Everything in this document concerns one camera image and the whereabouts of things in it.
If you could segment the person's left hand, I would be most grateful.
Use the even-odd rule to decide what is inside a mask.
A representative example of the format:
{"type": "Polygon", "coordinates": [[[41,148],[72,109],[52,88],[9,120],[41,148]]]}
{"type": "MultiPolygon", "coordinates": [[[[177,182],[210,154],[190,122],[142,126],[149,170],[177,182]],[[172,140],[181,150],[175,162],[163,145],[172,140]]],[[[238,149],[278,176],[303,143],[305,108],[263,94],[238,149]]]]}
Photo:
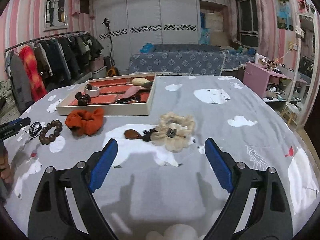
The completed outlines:
{"type": "Polygon", "coordinates": [[[4,180],[6,184],[12,184],[13,175],[9,165],[9,155],[4,142],[1,141],[1,157],[0,157],[0,169],[1,169],[1,179],[4,180]]]}

